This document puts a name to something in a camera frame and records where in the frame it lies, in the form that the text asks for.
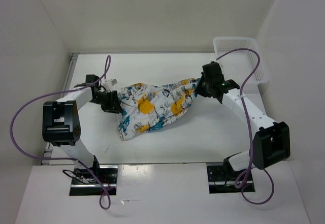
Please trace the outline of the patterned white teal yellow shorts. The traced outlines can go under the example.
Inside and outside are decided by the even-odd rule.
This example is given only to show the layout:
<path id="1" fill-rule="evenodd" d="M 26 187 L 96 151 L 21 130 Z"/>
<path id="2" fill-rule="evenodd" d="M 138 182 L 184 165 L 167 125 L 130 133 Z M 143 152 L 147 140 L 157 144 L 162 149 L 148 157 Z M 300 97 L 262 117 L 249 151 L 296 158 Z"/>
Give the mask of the patterned white teal yellow shorts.
<path id="1" fill-rule="evenodd" d="M 182 117 L 195 101 L 199 78 L 161 86 L 136 83 L 118 91 L 122 108 L 117 119 L 122 141 L 160 130 Z"/>

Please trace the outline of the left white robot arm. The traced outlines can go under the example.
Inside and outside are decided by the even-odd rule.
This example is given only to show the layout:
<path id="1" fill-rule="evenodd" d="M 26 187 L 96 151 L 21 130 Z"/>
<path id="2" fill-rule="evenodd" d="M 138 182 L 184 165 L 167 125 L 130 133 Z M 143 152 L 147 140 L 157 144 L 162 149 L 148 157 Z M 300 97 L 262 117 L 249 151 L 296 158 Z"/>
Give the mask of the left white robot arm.
<path id="1" fill-rule="evenodd" d="M 46 142 L 58 147 L 74 161 L 75 168 L 90 183 L 101 178 L 99 162 L 81 140 L 79 110 L 87 103 L 97 104 L 104 112 L 120 114 L 122 108 L 113 86 L 116 79 L 99 81 L 96 75 L 86 75 L 66 96 L 43 104 L 42 136 Z"/>

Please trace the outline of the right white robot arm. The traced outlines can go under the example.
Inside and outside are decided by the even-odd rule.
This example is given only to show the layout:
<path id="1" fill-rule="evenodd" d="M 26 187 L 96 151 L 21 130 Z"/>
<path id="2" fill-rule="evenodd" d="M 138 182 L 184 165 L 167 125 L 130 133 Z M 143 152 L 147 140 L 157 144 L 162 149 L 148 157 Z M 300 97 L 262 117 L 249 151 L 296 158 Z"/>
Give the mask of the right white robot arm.
<path id="1" fill-rule="evenodd" d="M 240 86 L 234 80 L 225 80 L 218 63 L 212 61 L 202 68 L 202 76 L 195 93 L 217 99 L 243 122 L 250 123 L 250 148 L 253 155 L 250 156 L 247 150 L 225 158 L 222 168 L 224 177 L 228 180 L 236 179 L 250 162 L 253 167 L 263 170 L 289 158 L 289 126 L 265 115 L 250 99 L 240 93 Z"/>

